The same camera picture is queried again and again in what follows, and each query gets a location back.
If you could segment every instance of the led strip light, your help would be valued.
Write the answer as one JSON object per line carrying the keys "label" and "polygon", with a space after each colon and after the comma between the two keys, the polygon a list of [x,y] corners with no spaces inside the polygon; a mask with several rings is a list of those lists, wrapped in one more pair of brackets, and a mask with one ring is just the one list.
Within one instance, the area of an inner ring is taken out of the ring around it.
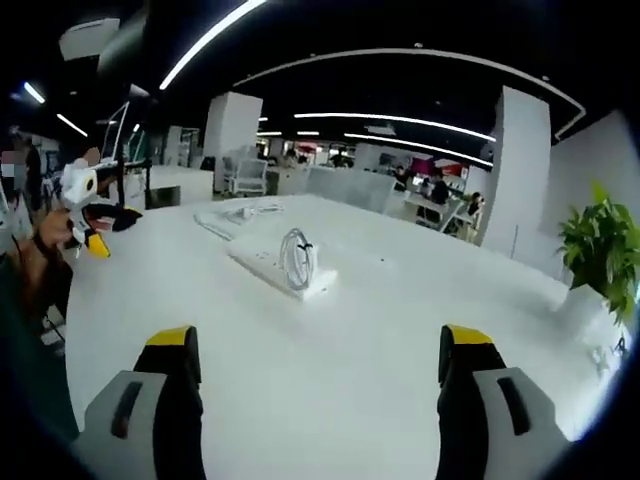
{"label": "led strip light", "polygon": [[43,104],[45,102],[44,97],[29,82],[24,82],[23,86],[27,93],[35,98],[38,103]]}
{"label": "led strip light", "polygon": [[486,160],[482,160],[481,158],[472,157],[470,155],[465,155],[464,153],[458,153],[458,152],[454,152],[452,150],[447,150],[447,149],[440,148],[440,147],[434,147],[434,146],[431,146],[431,145],[425,145],[423,143],[408,142],[406,140],[398,140],[396,138],[376,137],[374,135],[360,135],[360,134],[357,134],[357,133],[345,133],[344,136],[345,137],[349,137],[349,138],[361,138],[363,140],[376,140],[378,142],[397,143],[398,145],[406,145],[408,147],[418,147],[418,148],[425,148],[427,150],[435,150],[437,152],[442,152],[442,153],[446,153],[446,154],[449,154],[449,155],[454,155],[456,157],[465,158],[467,160],[471,160],[472,162],[477,162],[477,163],[480,163],[482,165],[487,165],[489,167],[493,166],[493,163],[487,162]]}
{"label": "led strip light", "polygon": [[64,123],[66,123],[67,125],[69,125],[71,128],[73,128],[76,132],[78,132],[81,135],[84,135],[85,137],[88,137],[89,135],[87,134],[87,132],[85,132],[84,130],[81,130],[79,127],[77,127],[76,125],[73,124],[73,122],[71,120],[69,120],[67,117],[65,117],[64,115],[60,115],[59,113],[56,114],[56,116],[62,120]]}
{"label": "led strip light", "polygon": [[211,27],[211,29],[209,29],[209,31],[205,33],[200,38],[200,40],[198,40],[171,69],[169,74],[160,84],[160,90],[165,90],[169,86],[169,84],[176,78],[176,76],[182,71],[182,69],[187,65],[187,63],[189,63],[191,59],[195,57],[200,52],[200,50],[202,50],[211,40],[216,38],[231,25],[236,23],[248,13],[251,13],[266,1],[267,0],[249,0],[236,8],[233,12],[229,13],[213,27]]}
{"label": "led strip light", "polygon": [[466,133],[474,137],[482,138],[490,142],[495,142],[496,139],[490,135],[484,135],[482,133],[474,132],[473,130],[467,130],[466,128],[454,127],[453,125],[447,125],[445,123],[429,122],[427,120],[419,120],[417,118],[408,117],[396,117],[393,115],[376,115],[368,113],[298,113],[294,115],[295,118],[370,118],[373,120],[389,120],[392,122],[406,122],[417,123],[428,127],[444,128],[446,130],[452,130],[454,132]]}
{"label": "led strip light", "polygon": [[509,65],[504,65],[499,62],[494,62],[493,60],[487,60],[486,58],[475,57],[473,55],[467,55],[464,53],[457,52],[447,52],[444,50],[433,50],[428,48],[369,48],[362,50],[349,50],[345,52],[336,52],[336,53],[327,53],[325,55],[316,55],[310,58],[303,58],[301,60],[296,60],[295,62],[284,63],[282,65],[278,65],[277,67],[270,68],[268,70],[264,70],[263,72],[257,73],[255,75],[251,75],[244,80],[240,80],[233,84],[234,87],[239,87],[247,82],[251,82],[256,80],[257,78],[264,77],[265,75],[269,75],[271,73],[279,72],[281,70],[286,70],[287,68],[297,67],[299,65],[305,65],[308,63],[320,62],[324,60],[332,60],[335,58],[347,58],[347,57],[357,57],[364,55],[427,55],[431,57],[441,57],[441,58],[450,58],[452,60],[461,60],[464,62],[475,63],[477,65],[483,65],[485,67],[493,68],[495,70],[501,70],[503,72],[509,73],[511,75],[515,75],[524,80],[527,80],[531,83],[535,83],[541,88],[557,95],[562,98],[566,102],[573,105],[576,109],[578,109],[578,113],[569,120],[560,130],[558,130],[554,136],[560,140],[560,137],[564,132],[573,127],[578,120],[583,118],[587,114],[587,109],[579,103],[574,98],[570,97],[562,90],[554,87],[550,83],[545,82],[544,80],[540,80],[539,78],[534,77],[526,72],[513,68]]}

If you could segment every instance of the green leaves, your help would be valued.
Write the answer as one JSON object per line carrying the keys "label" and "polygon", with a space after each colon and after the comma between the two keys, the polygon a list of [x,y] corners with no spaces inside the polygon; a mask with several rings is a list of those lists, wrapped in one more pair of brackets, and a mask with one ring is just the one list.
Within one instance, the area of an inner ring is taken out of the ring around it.
{"label": "green leaves", "polygon": [[640,266],[640,229],[624,205],[612,203],[608,192],[593,182],[594,205],[582,214],[570,207],[569,219],[560,224],[564,264],[574,273],[572,288],[588,284],[609,301],[616,322],[633,313]]}
{"label": "green leaves", "polygon": [[591,182],[591,188],[593,190],[593,200],[596,204],[604,203],[609,199],[609,194],[597,181],[594,180]]}

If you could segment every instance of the white pillar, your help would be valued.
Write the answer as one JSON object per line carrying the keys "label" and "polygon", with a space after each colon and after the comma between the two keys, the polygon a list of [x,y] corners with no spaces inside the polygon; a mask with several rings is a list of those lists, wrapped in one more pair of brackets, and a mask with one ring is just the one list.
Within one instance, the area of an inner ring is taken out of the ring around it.
{"label": "white pillar", "polygon": [[356,145],[355,158],[353,159],[353,168],[364,170],[365,168],[374,169],[380,161],[379,147],[368,143],[358,143]]}
{"label": "white pillar", "polygon": [[491,173],[473,165],[469,165],[469,173],[464,185],[464,193],[472,195],[475,192],[480,192],[480,194],[485,197],[490,184]]}
{"label": "white pillar", "polygon": [[227,92],[211,100],[202,154],[216,157],[214,190],[224,189],[223,157],[236,158],[255,148],[262,99]]}
{"label": "white pillar", "polygon": [[269,140],[269,157],[280,158],[284,154],[284,138],[272,138]]}
{"label": "white pillar", "polygon": [[509,87],[496,108],[494,167],[478,240],[511,256],[516,235],[537,232],[549,175],[549,105]]}
{"label": "white pillar", "polygon": [[329,162],[329,148],[323,148],[320,152],[316,151],[314,160],[315,165],[324,165]]}
{"label": "white pillar", "polygon": [[182,127],[172,125],[167,132],[167,143],[164,147],[164,165],[178,165],[180,152],[180,136]]}

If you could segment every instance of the potted plant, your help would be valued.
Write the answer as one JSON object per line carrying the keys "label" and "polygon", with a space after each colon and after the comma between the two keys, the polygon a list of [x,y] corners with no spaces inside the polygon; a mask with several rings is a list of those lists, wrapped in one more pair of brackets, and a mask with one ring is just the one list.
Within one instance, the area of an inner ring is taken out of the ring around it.
{"label": "potted plant", "polygon": [[593,205],[582,214],[571,207],[571,217],[560,224],[560,251],[573,282],[558,313],[578,330],[602,313],[615,313],[616,325],[631,319],[640,265],[640,230],[629,210],[596,182],[593,195]]}

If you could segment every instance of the yellow part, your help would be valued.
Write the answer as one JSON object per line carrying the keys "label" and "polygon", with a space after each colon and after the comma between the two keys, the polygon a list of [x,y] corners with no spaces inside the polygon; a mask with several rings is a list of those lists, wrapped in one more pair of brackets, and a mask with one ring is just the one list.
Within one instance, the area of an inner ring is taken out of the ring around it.
{"label": "yellow part", "polygon": [[479,330],[473,328],[460,327],[458,325],[447,325],[451,333],[453,334],[453,343],[479,345],[483,343],[493,343],[493,340],[488,335],[485,335]]}
{"label": "yellow part", "polygon": [[187,338],[187,331],[190,328],[191,326],[187,325],[185,327],[162,330],[151,337],[147,341],[147,345],[184,345]]}
{"label": "yellow part", "polygon": [[107,244],[104,243],[104,240],[102,240],[99,233],[89,235],[89,238],[87,239],[87,247],[91,253],[100,258],[108,258],[111,256],[111,252],[109,252]]}

